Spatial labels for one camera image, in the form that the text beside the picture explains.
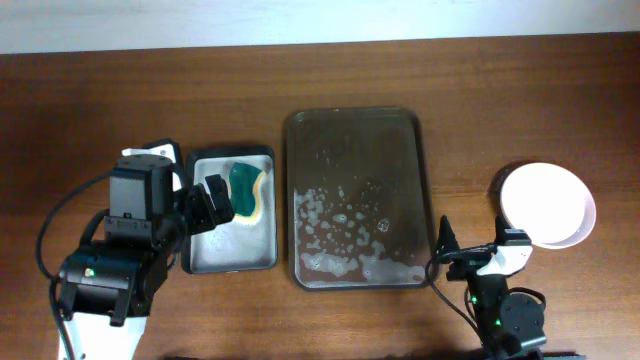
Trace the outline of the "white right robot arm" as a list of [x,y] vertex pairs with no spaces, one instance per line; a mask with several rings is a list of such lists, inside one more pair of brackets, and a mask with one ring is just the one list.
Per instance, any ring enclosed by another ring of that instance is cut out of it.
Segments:
[[495,219],[493,242],[462,248],[447,217],[440,219],[435,263],[447,265],[446,279],[467,283],[463,317],[478,335],[484,359],[580,359],[575,352],[543,352],[545,296],[507,280],[522,271],[532,251],[523,230]]

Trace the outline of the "small black soapy tray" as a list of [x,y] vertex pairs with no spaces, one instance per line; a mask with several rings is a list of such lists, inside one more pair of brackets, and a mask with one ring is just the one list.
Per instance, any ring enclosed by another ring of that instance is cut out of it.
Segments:
[[263,210],[254,225],[234,221],[193,235],[186,242],[181,265],[189,274],[208,274],[268,269],[278,259],[276,221],[275,155],[267,145],[198,150],[188,155],[186,172],[194,184],[204,184],[210,175],[227,183],[234,163],[253,165],[266,173],[261,186]]

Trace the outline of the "pinkish plate with red smear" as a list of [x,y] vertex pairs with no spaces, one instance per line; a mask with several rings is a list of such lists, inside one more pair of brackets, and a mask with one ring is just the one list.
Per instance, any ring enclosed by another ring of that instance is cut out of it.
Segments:
[[565,249],[586,240],[597,210],[586,184],[571,171],[533,162],[511,171],[499,187],[500,210],[511,227],[545,249]]

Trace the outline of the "green and yellow sponge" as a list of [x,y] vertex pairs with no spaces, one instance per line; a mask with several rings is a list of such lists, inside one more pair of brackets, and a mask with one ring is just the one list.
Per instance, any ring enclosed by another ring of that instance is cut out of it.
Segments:
[[263,210],[261,186],[266,173],[246,163],[236,162],[229,174],[234,221],[243,225],[256,224]]

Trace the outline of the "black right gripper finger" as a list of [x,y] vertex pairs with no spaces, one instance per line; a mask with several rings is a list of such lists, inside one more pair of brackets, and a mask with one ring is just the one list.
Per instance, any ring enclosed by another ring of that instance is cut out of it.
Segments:
[[495,218],[495,231],[496,238],[494,243],[497,245],[506,245],[512,239],[511,227],[501,216]]
[[455,234],[446,215],[440,218],[436,254],[446,255],[460,250]]

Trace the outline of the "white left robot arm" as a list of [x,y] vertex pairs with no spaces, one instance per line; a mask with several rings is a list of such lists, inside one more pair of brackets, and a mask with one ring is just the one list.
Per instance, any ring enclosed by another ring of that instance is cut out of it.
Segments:
[[[180,156],[126,149],[105,174],[109,205],[53,277],[67,359],[131,358],[174,264],[189,274],[268,269],[278,258],[268,146]],[[286,191],[289,269],[306,290],[420,287],[434,246],[421,155],[299,158]]]

